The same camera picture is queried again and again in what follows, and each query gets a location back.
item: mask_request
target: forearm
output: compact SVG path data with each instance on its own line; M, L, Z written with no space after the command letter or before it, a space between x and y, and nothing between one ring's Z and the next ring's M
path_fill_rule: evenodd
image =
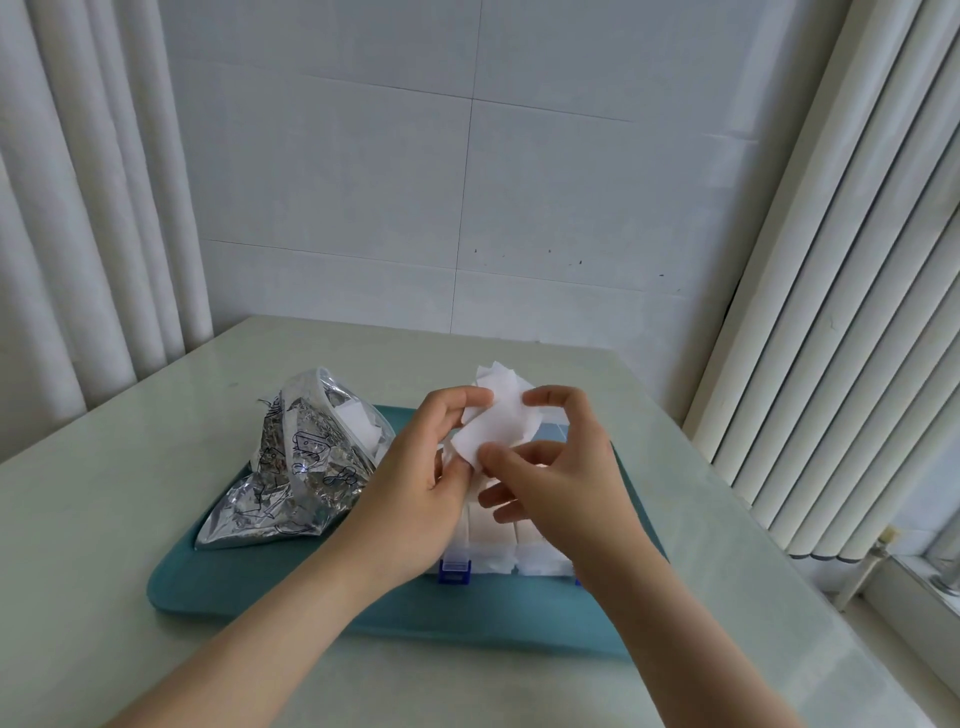
M588 585L667 728L803 728L652 546Z
M267 726L370 600L345 554L321 548L108 726Z

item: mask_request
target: right hand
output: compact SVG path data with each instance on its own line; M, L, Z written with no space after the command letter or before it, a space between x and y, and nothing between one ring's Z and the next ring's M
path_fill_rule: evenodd
M651 548L587 395L574 387L545 386L524 392L523 403L562 407L570 420L567 440L513 449L481 446L480 464L500 482L480 493L480 505L499 506L493 517L500 523L530 519L581 579L593 564L629 562L638 549Z

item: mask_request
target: foil packaging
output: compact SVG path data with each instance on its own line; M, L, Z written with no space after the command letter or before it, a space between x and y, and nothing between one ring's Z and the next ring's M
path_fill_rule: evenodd
M364 449L334 408L363 404L380 427L374 451ZM287 380L263 418L260 444L241 475L207 516L196 548L264 544L319 536L343 517L394 441L394 429L328 370Z

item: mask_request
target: blue plastic latch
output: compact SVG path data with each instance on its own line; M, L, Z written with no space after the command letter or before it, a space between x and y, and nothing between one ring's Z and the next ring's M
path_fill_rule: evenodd
M461 561L458 559L456 561L445 561L441 559L440 568L437 570L437 583L466 586L470 583L470 567L472 565L473 562L470 560Z

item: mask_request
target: window sill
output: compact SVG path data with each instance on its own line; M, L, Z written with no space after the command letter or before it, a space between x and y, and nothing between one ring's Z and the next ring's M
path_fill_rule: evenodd
M895 557L877 570L863 596L960 696L960 597L930 583L937 572L922 557Z

